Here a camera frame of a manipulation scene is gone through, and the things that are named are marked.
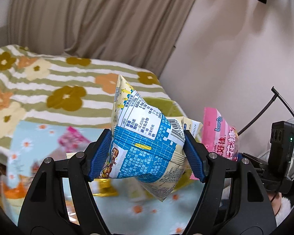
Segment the person's right hand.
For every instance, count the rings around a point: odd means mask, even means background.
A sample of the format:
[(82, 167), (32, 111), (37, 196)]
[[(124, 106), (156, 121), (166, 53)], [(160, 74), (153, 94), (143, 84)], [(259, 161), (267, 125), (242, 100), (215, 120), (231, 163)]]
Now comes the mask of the person's right hand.
[(268, 197), (273, 208), (277, 226), (279, 226), (291, 212), (290, 200), (283, 197), (281, 193), (277, 195), (275, 193), (268, 193)]

